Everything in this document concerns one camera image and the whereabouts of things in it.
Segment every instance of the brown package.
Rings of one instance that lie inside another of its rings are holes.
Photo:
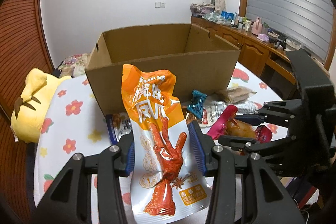
[[[226,90],[216,91],[216,94],[224,102],[228,104],[235,104],[248,99],[252,95],[256,94],[256,92],[244,86],[237,86]]]

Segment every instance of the blue gripper pad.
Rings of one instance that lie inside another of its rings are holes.
[[[135,154],[134,154],[134,142],[132,142],[130,149],[127,153],[127,163],[125,171],[129,175],[134,170],[134,163],[135,163]]]
[[[202,175],[205,175],[207,172],[207,168],[205,164],[205,154],[204,154],[204,151],[202,149],[201,143],[199,141],[199,138],[197,136],[196,130],[192,122],[188,125],[188,130],[189,130],[191,145],[193,147],[194,155],[195,155],[196,162],[197,162],[197,167],[199,171],[202,173]]]

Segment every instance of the blue snack package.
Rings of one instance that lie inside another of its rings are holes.
[[[232,21],[234,16],[235,16],[235,15],[234,15],[233,13],[226,13],[226,15],[225,15],[225,19],[226,19],[226,20],[230,20],[230,21]]]
[[[193,99],[191,104],[187,106],[187,110],[200,120],[203,117],[203,103],[206,97],[206,94],[198,90],[193,90]]]
[[[129,134],[132,130],[127,113],[108,114],[105,120],[112,144],[117,144],[123,135]]]

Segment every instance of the cabinet door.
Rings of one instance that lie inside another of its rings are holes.
[[[196,24],[198,26],[203,27],[204,26],[204,19],[198,18],[198,17],[191,17],[191,24]]]
[[[226,28],[221,28],[220,36],[232,43],[233,45],[241,48],[243,38],[233,31],[227,30]]]
[[[244,39],[238,61],[256,76],[260,77],[264,70],[268,54],[269,50],[258,45],[256,42]]]
[[[203,28],[210,31],[210,36],[211,37],[214,37],[216,34],[220,35],[219,26],[216,23],[212,23],[212,22],[209,22],[209,21],[205,20]]]

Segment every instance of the wire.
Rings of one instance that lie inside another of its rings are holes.
[[[307,210],[302,210],[301,212],[306,212],[307,214],[308,214],[308,216],[307,216],[307,220],[306,220],[306,224],[308,223],[308,220],[309,220],[309,213],[308,213],[308,211]]]
[[[308,216],[307,216],[307,220],[306,220],[306,224],[307,224],[307,223],[308,223],[308,220],[309,220],[309,212],[308,212],[306,209],[300,210],[300,208],[299,208],[299,204],[297,203],[296,199],[293,198],[293,200],[295,201],[296,206],[297,206],[297,208],[299,209],[300,212],[306,212],[306,213],[307,213],[307,215],[308,215]]]

